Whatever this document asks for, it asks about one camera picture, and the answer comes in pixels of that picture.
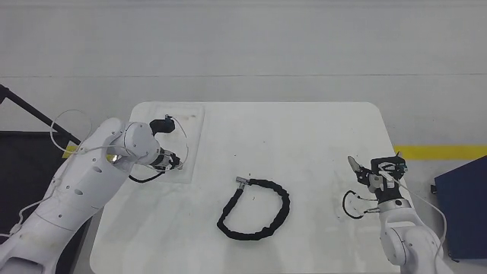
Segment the white table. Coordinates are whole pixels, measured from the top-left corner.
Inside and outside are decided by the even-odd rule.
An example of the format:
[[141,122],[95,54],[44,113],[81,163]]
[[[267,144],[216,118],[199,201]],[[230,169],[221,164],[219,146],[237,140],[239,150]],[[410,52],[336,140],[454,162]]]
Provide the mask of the white table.
[[[393,155],[374,105],[201,104],[205,119],[190,183],[127,180],[103,211],[91,253],[96,274],[399,272],[380,246],[378,217],[352,220],[340,205],[347,190],[370,195],[348,155],[366,167]],[[131,120],[150,118],[137,115]],[[236,176],[274,180],[289,192],[291,212],[273,236],[234,241],[217,229]],[[273,191],[246,186],[226,223],[258,231],[279,208]]]

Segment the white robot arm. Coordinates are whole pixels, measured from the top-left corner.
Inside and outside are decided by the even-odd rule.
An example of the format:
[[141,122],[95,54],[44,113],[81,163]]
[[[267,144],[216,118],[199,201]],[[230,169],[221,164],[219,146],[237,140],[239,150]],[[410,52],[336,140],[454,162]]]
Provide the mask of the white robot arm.
[[392,180],[399,181],[403,176],[404,159],[399,155],[374,159],[372,170],[360,166],[352,157],[349,163],[357,174],[357,181],[368,186],[377,197],[377,208],[367,212],[379,213],[380,242],[387,259],[400,266],[402,274],[453,274],[443,261],[438,236],[418,217],[409,201],[401,196],[399,185]]
[[[116,194],[133,165],[161,165],[169,154],[148,124],[116,118],[103,122],[57,170],[36,211],[0,246],[0,273],[9,259],[17,258],[54,274],[65,245]],[[107,155],[116,160],[108,161]]]

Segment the white cable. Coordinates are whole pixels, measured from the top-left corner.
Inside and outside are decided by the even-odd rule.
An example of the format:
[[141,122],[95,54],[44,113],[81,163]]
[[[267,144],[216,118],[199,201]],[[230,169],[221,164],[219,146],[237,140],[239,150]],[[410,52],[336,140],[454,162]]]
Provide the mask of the white cable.
[[[79,146],[75,149],[75,151],[69,151],[67,149],[64,149],[63,147],[59,146],[56,141],[54,140],[54,135],[53,135],[53,131],[54,131],[54,124],[56,124],[56,121],[59,119],[59,117],[61,117],[63,114],[67,113],[67,112],[71,112],[71,111],[77,111],[81,114],[84,114],[88,120],[90,121],[90,132],[88,133],[88,135],[86,136],[86,138],[83,139],[83,141],[81,141],[81,143],[79,144]],[[64,152],[67,152],[69,154],[77,154],[78,153],[78,149],[79,147],[81,146],[81,144],[83,144],[83,142],[90,136],[91,132],[93,131],[93,121],[90,119],[90,117],[84,112],[84,111],[81,111],[81,110],[78,110],[78,109],[69,109],[69,110],[65,110],[63,112],[61,112],[54,120],[53,122],[51,123],[51,126],[49,128],[49,137],[51,138],[51,141],[53,142],[53,144],[60,150],[64,151]],[[19,217],[19,221],[16,225],[14,225],[12,227],[12,229],[10,230],[10,234],[8,235],[8,237],[11,237],[13,234],[17,233],[21,228],[22,228],[22,223],[24,221],[24,212],[28,209],[30,209],[31,207],[34,207],[34,206],[37,206],[39,205],[40,203],[50,199],[53,195],[54,195],[54,192],[56,191],[56,188],[59,186],[59,184],[61,183],[60,180],[62,180],[62,177],[64,176],[64,173],[66,172],[67,168],[68,168],[68,165],[69,163],[66,164],[65,166],[65,169],[61,172],[59,178],[57,179],[58,181],[55,183],[54,187],[53,187],[53,191],[44,199],[40,200],[40,201],[37,201],[35,203],[32,203],[26,207],[24,207],[23,209],[21,209],[18,213],[18,217]]]
[[[186,157],[184,157],[184,160],[181,161],[181,163],[175,167],[172,167],[171,169],[169,170],[165,170],[164,172],[168,172],[168,171],[172,171],[172,170],[176,170],[180,167],[182,167],[185,163],[186,163],[186,160],[188,160],[188,156],[189,156],[189,146],[188,146],[188,135],[186,134],[186,131],[184,131],[184,128],[183,126],[181,125],[180,121],[177,120],[174,116],[171,117],[171,119],[175,120],[177,125],[181,128],[181,131],[183,132],[184,134],[184,138],[185,138],[185,141],[186,141]],[[160,173],[159,170],[156,170],[155,168],[153,168],[150,164],[147,164],[147,165],[143,165],[157,173]]]
[[[56,121],[59,119],[59,117],[61,117],[63,114],[67,113],[67,112],[71,112],[71,111],[76,111],[76,112],[79,112],[81,114],[84,114],[88,120],[90,121],[90,132],[88,133],[88,135],[86,136],[86,138],[84,138],[80,144],[78,145],[78,147],[74,150],[74,151],[69,151],[61,146],[59,146],[56,141],[54,140],[54,135],[53,135],[53,131],[54,131],[54,124],[56,124]],[[181,126],[181,123],[173,117],[173,119],[177,122],[177,125],[179,125],[179,127],[181,128],[181,131],[183,132],[184,134],[184,137],[186,138],[186,157],[184,158],[184,161],[182,161],[178,166],[176,167],[172,167],[170,170],[176,170],[177,168],[180,168],[184,165],[184,163],[186,162],[187,158],[188,158],[188,155],[189,155],[189,146],[188,146],[188,136],[186,134],[186,131],[184,131],[184,128]],[[79,150],[79,148],[81,147],[81,145],[83,144],[84,141],[86,141],[86,139],[88,139],[91,135],[91,132],[93,131],[93,121],[91,120],[91,118],[84,112],[84,111],[81,111],[81,110],[78,110],[78,109],[69,109],[69,110],[65,110],[63,112],[61,112],[54,120],[53,122],[51,123],[51,126],[49,128],[49,137],[51,138],[51,141],[53,142],[53,144],[60,150],[62,150],[63,152],[66,152],[66,153],[69,153],[71,155],[77,155],[77,154],[85,154],[89,151],[94,151],[94,150],[97,150],[97,149],[102,149],[102,148],[110,148],[110,147],[113,147],[113,148],[123,148],[125,149],[129,154],[131,155],[135,155],[135,152],[131,151],[130,149],[126,148],[125,146],[118,146],[118,145],[106,145],[106,146],[98,146],[98,147],[94,147],[94,148],[89,148],[89,149],[84,149],[82,151]],[[144,165],[148,168],[151,168],[152,170],[155,170],[153,167],[150,167],[149,165]],[[59,176],[58,178],[58,183],[53,187],[53,191],[44,199],[40,200],[40,201],[37,201],[35,203],[32,203],[26,207],[24,207],[23,209],[21,209],[18,213],[18,216],[19,216],[19,221],[16,225],[14,225],[12,227],[12,229],[10,230],[10,234],[0,234],[0,236],[3,236],[3,237],[11,237],[13,234],[17,233],[21,227],[22,227],[22,221],[24,220],[24,215],[23,213],[30,209],[31,207],[33,206],[37,206],[39,205],[40,203],[50,199],[54,192],[56,191],[56,188],[59,186],[59,184],[61,183],[61,180],[62,180],[62,177],[64,176],[64,173],[67,171],[67,168],[68,168],[68,164],[65,166],[65,169],[63,170],[63,172],[61,173],[61,175]]]
[[56,143],[56,141],[54,141],[54,136],[53,136],[53,131],[54,131],[54,128],[53,128],[53,127],[54,127],[54,124],[56,124],[56,121],[58,120],[58,118],[60,118],[60,117],[61,117],[63,114],[65,114],[65,113],[67,113],[67,112],[70,112],[70,111],[77,111],[77,112],[79,112],[79,113],[81,113],[81,114],[84,114],[84,116],[86,116],[86,117],[88,118],[88,120],[90,121],[90,132],[88,133],[88,135],[86,136],[86,138],[84,138],[84,139],[81,141],[81,143],[82,143],[82,142],[84,142],[86,139],[88,139],[88,138],[89,138],[89,136],[91,135],[91,131],[93,131],[93,121],[91,120],[91,118],[90,118],[90,117],[89,117],[89,116],[88,116],[88,115],[87,115],[87,114],[86,114],[84,111],[81,111],[81,110],[78,110],[78,109],[68,109],[68,110],[65,110],[65,111],[61,112],[61,113],[60,113],[60,114],[59,114],[59,115],[58,115],[58,116],[57,116],[57,117],[56,117],[56,118],[53,120],[53,122],[51,123],[51,127],[49,128],[49,136],[51,137],[51,141],[53,141],[53,144],[54,144],[54,145],[55,145],[57,148],[61,149],[61,150],[62,150],[62,151],[64,151],[64,152],[67,152],[67,153],[69,153],[69,154],[77,154],[77,153],[78,153],[78,148],[79,148],[79,146],[81,146],[81,143],[79,144],[79,146],[76,148],[76,150],[75,150],[75,151],[69,151],[69,150],[64,149],[63,147],[59,146],[59,145],[58,145],[58,143]]
[[188,156],[189,156],[189,146],[188,146],[188,135],[186,134],[186,132],[184,131],[184,128],[183,126],[181,126],[181,123],[180,121],[178,121],[174,116],[172,116],[173,120],[176,121],[177,125],[179,125],[179,127],[181,128],[181,131],[183,132],[184,134],[184,138],[185,138],[185,141],[186,141],[186,157],[184,157],[184,160],[177,166],[175,167],[174,169],[176,168],[179,168],[179,167],[182,167],[185,163],[186,163],[186,160],[188,160]]
[[405,187],[404,185],[402,185],[401,182],[399,182],[398,180],[394,179],[391,175],[389,175],[389,173],[386,172],[385,170],[380,170],[379,171],[379,174],[381,174],[384,178],[386,178],[388,180],[389,179],[392,179],[394,182],[396,182],[397,184],[399,184],[399,186],[401,186],[403,189],[407,190],[410,194],[412,194],[416,198],[420,199],[424,203],[426,203],[429,206],[431,206],[433,209],[435,209],[437,212],[440,213],[441,217],[443,217],[443,225],[444,225],[443,234],[441,235],[441,238],[440,238],[440,245],[438,246],[438,249],[436,250],[436,254],[433,257],[434,271],[436,272],[436,274],[438,274],[438,269],[436,268],[436,258],[438,257],[438,254],[440,253],[440,250],[443,247],[443,243],[444,243],[444,241],[445,241],[445,239],[447,237],[447,217],[444,215],[444,213],[439,208],[437,208],[436,206],[434,206],[433,204],[431,204],[426,199],[422,198],[420,195],[418,195],[418,194],[413,193],[412,191],[410,191],[407,187]]

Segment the concrete floor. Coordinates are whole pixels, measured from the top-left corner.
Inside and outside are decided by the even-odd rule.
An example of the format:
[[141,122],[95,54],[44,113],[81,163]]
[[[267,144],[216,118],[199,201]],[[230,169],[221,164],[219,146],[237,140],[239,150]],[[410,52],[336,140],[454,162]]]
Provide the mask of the concrete floor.
[[[380,108],[394,145],[481,145],[485,23],[487,0],[0,0],[0,80],[95,124],[145,100],[352,100]],[[8,102],[0,117],[46,130]],[[75,113],[60,123],[88,130]],[[459,164],[411,163],[408,184],[429,198]]]

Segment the yellow floor line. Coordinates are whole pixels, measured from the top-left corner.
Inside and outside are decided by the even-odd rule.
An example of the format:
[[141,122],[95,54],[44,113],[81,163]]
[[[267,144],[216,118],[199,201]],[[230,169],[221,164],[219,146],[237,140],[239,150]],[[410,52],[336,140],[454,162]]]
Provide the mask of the yellow floor line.
[[487,155],[487,145],[398,145],[406,160],[476,160]]

